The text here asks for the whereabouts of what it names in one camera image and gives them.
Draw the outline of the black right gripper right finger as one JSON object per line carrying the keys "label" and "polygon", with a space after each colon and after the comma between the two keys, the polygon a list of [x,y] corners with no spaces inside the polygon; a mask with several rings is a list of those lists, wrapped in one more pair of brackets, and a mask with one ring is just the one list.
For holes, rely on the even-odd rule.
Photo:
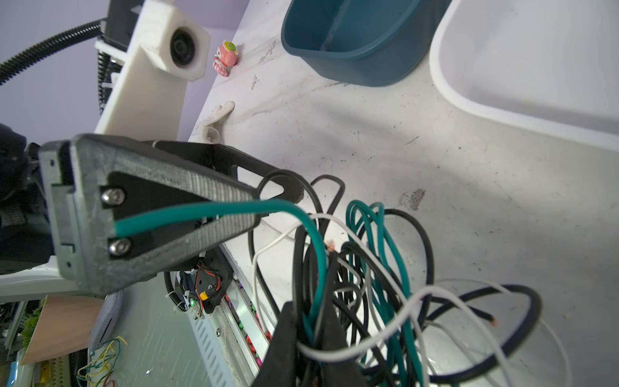
{"label": "black right gripper right finger", "polygon": [[327,295],[322,302],[319,317],[319,349],[327,353],[322,364],[321,386],[345,387],[367,386],[359,367],[350,356],[342,357],[342,351],[348,348],[343,328],[336,316],[333,297]]}

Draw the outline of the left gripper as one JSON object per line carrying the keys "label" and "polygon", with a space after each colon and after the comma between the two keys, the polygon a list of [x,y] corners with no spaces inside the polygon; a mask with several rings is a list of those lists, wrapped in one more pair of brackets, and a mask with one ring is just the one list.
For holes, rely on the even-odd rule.
{"label": "left gripper", "polygon": [[79,135],[39,152],[61,275],[106,295],[253,229],[247,185],[150,144]]}

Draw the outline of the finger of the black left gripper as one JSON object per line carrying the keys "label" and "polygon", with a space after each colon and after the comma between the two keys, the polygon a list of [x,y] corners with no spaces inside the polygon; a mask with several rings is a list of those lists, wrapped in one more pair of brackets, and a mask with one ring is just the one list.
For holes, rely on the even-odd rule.
{"label": "finger of the black left gripper", "polygon": [[184,160],[213,169],[236,180],[239,179],[238,169],[245,169],[261,178],[277,170],[275,166],[223,144],[157,140],[154,142],[154,148],[180,156]]}

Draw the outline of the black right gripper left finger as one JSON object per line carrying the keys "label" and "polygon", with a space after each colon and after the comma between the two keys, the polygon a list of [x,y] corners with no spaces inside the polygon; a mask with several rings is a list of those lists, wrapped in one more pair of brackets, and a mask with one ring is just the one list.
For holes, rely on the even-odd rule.
{"label": "black right gripper left finger", "polygon": [[272,341],[252,387],[297,385],[298,316],[293,302],[285,303]]}

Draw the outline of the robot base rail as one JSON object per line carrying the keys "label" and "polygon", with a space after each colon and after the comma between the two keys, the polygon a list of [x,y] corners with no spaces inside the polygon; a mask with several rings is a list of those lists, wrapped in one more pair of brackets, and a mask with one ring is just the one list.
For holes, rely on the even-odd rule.
{"label": "robot base rail", "polygon": [[271,333],[262,324],[250,281],[220,245],[164,273],[166,297],[188,315],[209,386],[250,386]]}

